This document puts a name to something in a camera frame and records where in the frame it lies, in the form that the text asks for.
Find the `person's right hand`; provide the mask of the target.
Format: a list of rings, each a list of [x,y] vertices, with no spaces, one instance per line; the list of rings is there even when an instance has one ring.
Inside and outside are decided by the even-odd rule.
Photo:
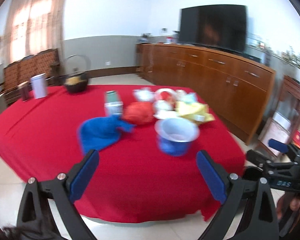
[[[289,207],[293,212],[300,213],[300,197],[289,196],[288,194],[284,194],[279,198],[276,206],[276,214],[277,218],[281,219],[284,214],[284,209]]]

